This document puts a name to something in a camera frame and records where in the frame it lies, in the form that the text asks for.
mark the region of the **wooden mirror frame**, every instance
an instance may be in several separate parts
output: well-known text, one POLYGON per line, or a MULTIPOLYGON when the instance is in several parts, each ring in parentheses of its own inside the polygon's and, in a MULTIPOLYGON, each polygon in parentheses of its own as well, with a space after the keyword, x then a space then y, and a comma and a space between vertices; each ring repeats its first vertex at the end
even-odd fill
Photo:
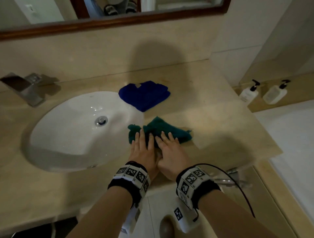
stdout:
POLYGON ((211 8, 178 9, 169 11, 152 11, 130 14, 130 16, 114 16, 103 19, 78 19, 54 23, 44 23, 25 27, 0 31, 0 41, 22 38, 40 37, 45 35, 57 35, 68 32, 103 29, 133 24, 144 24, 158 21, 175 20, 182 18, 199 17, 205 15, 225 14, 228 11, 231 0, 223 0, 223 4, 211 8))

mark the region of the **sink drain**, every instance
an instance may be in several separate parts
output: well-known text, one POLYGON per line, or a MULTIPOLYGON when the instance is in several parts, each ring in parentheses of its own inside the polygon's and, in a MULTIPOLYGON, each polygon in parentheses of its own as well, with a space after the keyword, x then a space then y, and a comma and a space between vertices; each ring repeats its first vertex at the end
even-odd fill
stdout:
POLYGON ((95 125, 98 127, 104 126, 108 122, 108 118, 106 116, 100 116, 95 120, 95 125))

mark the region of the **teal towel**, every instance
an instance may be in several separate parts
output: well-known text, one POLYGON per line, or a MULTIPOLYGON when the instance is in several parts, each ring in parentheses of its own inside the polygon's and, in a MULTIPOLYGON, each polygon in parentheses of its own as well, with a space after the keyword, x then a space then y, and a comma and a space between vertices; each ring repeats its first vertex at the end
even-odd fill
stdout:
MULTIPOLYGON (((130 129, 129 143, 131 144, 132 140, 135 140, 135 133, 139 132, 141 127, 131 124, 128 126, 128 129, 130 129)), ((154 137, 155 136, 160 137, 162 131, 166 134, 167 137, 168 137, 168 133, 171 132, 174 138, 179 139, 180 144, 192 139, 192 136, 190 135, 191 131, 184 131, 182 129, 174 127, 166 123, 160 117, 155 117, 150 123, 148 123, 147 126, 143 126, 143 129, 145 133, 146 145, 148 145, 149 133, 152 133, 154 137)))

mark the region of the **sink basin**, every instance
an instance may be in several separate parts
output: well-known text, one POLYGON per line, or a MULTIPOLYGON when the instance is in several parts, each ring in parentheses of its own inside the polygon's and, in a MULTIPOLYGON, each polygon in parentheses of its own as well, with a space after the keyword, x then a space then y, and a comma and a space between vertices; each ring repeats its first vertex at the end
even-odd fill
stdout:
POLYGON ((102 165, 130 147, 127 126, 143 122, 144 114, 118 93, 83 94, 56 106, 36 124, 26 158, 53 172, 102 165))

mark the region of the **bathtub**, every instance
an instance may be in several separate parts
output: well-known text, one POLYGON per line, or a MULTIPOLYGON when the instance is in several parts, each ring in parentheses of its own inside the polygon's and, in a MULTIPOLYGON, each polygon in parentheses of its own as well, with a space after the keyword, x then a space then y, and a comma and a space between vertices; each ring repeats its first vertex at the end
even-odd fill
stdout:
POLYGON ((314 100, 254 115, 284 152, 272 166, 314 224, 314 100))

